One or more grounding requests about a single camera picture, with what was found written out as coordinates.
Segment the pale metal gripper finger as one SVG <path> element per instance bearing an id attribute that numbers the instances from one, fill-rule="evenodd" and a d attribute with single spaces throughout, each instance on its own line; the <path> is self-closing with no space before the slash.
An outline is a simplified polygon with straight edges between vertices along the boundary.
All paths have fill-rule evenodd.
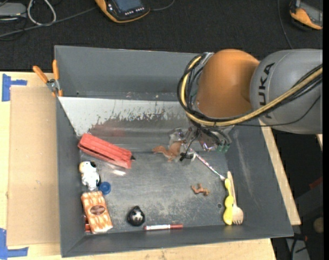
<path id="1" fill-rule="evenodd" d="M 190 165 L 192 161 L 195 159 L 195 157 L 196 157 L 195 151 L 192 148 L 186 145 L 180 147 L 179 162 L 182 165 Z"/>
<path id="2" fill-rule="evenodd" d="M 191 127 L 178 127 L 173 129 L 169 134 L 169 145 L 181 143 L 188 145 L 193 142 L 193 130 Z"/>

